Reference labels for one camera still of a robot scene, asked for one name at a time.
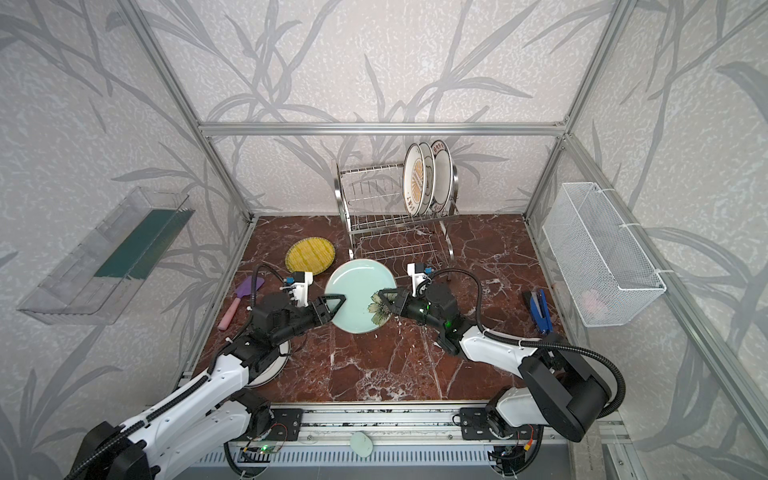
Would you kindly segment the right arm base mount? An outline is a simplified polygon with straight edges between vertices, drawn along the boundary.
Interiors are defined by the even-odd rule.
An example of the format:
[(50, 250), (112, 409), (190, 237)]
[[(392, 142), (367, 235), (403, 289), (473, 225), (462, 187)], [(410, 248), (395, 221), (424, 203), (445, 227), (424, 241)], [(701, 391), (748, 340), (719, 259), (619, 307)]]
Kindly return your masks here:
[(536, 436), (536, 429), (531, 425), (512, 427), (498, 414), (489, 414), (484, 407), (464, 407), (454, 414), (452, 422), (460, 428), (463, 440), (531, 440)]

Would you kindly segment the white plate green text rim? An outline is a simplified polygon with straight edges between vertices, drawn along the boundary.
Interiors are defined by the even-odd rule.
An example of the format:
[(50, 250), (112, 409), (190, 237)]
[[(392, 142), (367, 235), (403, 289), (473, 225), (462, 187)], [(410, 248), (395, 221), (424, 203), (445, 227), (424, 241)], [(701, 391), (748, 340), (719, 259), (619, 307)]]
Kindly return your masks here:
[(435, 173), (431, 210), (439, 213), (448, 205), (453, 190), (453, 161), (448, 146), (443, 140), (434, 141), (431, 151)]

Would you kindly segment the white plate black quatrefoil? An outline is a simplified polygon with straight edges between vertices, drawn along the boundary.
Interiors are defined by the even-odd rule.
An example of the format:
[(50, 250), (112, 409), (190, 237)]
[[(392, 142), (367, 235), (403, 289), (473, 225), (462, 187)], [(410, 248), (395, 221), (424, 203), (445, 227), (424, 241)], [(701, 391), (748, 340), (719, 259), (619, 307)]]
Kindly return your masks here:
[(423, 156), (424, 165), (424, 178), (423, 178), (423, 201), (419, 210), (420, 215), (427, 215), (430, 211), (431, 204), (434, 198), (434, 184), (435, 184), (435, 171), (434, 171), (434, 156), (430, 146), (426, 142), (419, 143), (419, 148)]

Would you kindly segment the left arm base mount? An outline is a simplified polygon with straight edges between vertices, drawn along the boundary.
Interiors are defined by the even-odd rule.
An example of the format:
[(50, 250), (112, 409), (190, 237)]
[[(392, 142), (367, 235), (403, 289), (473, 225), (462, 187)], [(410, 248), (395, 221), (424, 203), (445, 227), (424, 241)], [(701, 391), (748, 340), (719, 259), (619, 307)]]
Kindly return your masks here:
[(304, 410), (300, 408), (278, 408), (268, 414), (262, 412), (251, 419), (251, 423), (238, 441), (294, 442), (299, 438)]

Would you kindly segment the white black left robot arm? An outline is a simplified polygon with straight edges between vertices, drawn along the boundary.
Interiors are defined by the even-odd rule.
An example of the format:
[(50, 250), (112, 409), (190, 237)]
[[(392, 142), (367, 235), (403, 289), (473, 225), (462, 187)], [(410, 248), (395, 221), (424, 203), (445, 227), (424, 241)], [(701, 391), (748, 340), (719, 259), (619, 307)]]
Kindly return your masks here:
[(293, 338), (330, 323), (344, 294), (309, 300), (309, 272), (294, 272), (281, 289), (253, 299), (248, 320), (209, 365), (142, 413), (89, 431), (70, 479), (173, 479), (214, 447), (273, 424), (270, 403), (251, 383), (281, 357)]

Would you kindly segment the light green flower plate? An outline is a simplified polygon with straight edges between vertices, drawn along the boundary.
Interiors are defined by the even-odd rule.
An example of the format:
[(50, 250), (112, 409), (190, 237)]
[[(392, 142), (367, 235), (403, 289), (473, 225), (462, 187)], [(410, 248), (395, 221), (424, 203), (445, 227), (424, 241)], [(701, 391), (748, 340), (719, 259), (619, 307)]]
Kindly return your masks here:
[(344, 263), (333, 272), (324, 291), (326, 296), (345, 297), (332, 323), (351, 334), (368, 333), (382, 327), (392, 314), (378, 292), (395, 287), (393, 274), (380, 262), (355, 259)]

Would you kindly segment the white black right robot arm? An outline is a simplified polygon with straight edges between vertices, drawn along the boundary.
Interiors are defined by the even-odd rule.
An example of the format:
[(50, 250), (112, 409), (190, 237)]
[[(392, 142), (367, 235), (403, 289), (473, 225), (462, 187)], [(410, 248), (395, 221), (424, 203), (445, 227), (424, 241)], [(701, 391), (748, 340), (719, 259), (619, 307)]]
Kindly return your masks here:
[(408, 288), (377, 291), (374, 314), (398, 316), (434, 329), (446, 353), (484, 363), (523, 380), (521, 389), (502, 388), (485, 406), (489, 430), (499, 439), (522, 426), (550, 427), (579, 442), (592, 424), (623, 404), (627, 385), (607, 357), (570, 344), (551, 332), (544, 338), (516, 337), (486, 327), (481, 313), (463, 315), (439, 272), (412, 267)]

